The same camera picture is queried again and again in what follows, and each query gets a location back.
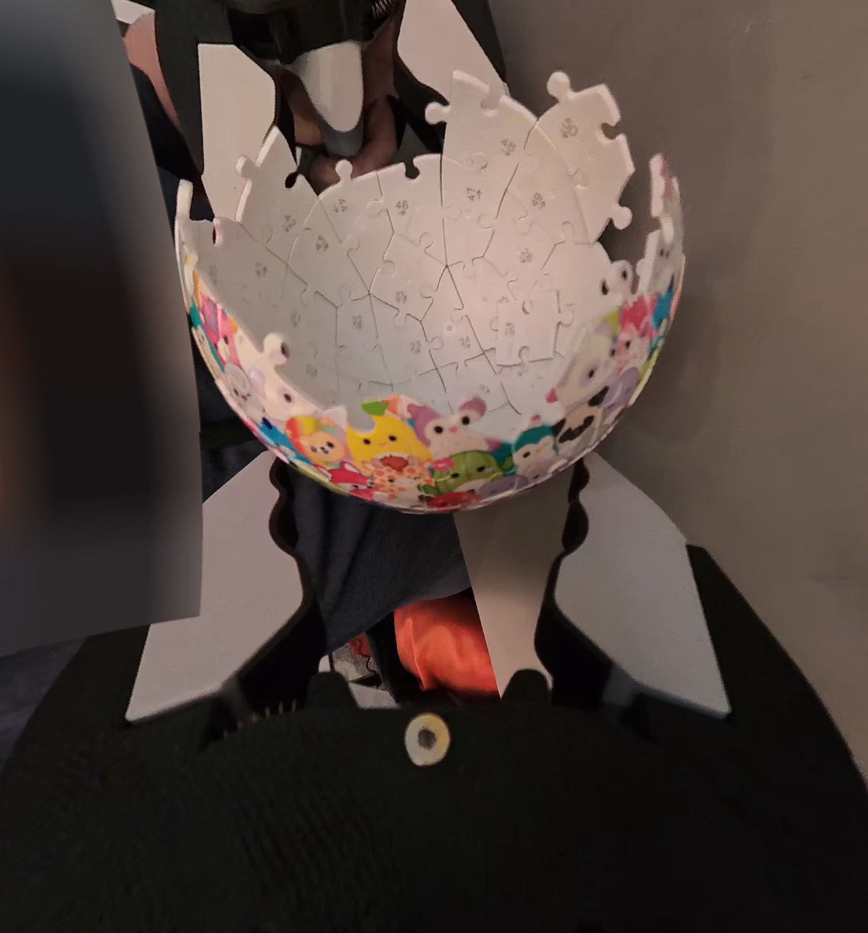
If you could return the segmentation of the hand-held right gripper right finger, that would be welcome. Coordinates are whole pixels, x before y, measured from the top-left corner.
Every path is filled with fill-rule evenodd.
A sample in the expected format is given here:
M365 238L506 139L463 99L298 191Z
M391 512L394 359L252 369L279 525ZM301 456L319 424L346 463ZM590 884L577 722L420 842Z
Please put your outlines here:
M606 704L648 695L712 717L731 704L687 551L671 518L597 453L579 502L589 522L557 576L557 606L612 662Z

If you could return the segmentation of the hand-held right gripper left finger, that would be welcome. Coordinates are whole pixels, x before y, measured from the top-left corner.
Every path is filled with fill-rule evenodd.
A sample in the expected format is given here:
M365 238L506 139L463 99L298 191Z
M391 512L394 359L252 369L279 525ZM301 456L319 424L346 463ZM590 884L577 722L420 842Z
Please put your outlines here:
M295 676L266 665L305 596L296 558L269 525L281 504L272 473L282 466L265 452L204 502L199 613L148 628L128 723L212 698L243 718L294 708Z

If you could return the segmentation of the partly built puzzle ball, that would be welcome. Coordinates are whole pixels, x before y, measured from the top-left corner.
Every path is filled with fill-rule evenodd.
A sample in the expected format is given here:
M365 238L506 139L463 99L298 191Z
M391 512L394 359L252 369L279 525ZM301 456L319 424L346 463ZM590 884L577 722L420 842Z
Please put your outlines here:
M604 84L546 85L536 117L452 76L443 151L315 194L287 185L273 129L242 157L234 218L190 216L175 248L192 336L241 425L327 489L402 512L483 507L594 449L637 400L680 297L683 216L650 159L655 227L637 263L600 237L625 228L634 173Z

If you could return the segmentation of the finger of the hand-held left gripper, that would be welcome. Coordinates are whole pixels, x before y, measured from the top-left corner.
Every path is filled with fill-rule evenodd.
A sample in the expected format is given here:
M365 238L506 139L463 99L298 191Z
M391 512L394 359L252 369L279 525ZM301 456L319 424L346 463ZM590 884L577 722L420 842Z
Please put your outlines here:
M488 1L404 1L395 14L395 92L413 124L450 101L455 71L506 92L507 70Z
M267 223L292 172L274 81L230 45L202 43L198 58L208 201L216 217Z

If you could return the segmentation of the person's left hand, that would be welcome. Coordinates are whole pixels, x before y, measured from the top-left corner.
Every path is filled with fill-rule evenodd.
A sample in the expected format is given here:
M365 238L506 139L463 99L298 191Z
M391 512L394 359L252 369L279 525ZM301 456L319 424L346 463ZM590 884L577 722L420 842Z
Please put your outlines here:
M348 157L352 165L352 178L377 171L391 164L400 145L401 130L398 128L392 99L393 87L393 37L389 31L380 31L362 51L363 97L363 144L359 151ZM339 175L336 164L340 155L332 154L323 137L318 112L300 77L285 71L280 78L280 87L287 100L295 127L296 142L300 146L321 148L313 154L307 177L315 192L333 186Z

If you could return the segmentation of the orange cloth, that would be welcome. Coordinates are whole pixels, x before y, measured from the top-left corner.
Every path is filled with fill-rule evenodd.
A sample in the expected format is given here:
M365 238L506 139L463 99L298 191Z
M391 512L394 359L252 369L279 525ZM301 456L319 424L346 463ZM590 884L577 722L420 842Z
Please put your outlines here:
M398 659L422 691L499 696L477 605L470 589L397 609Z

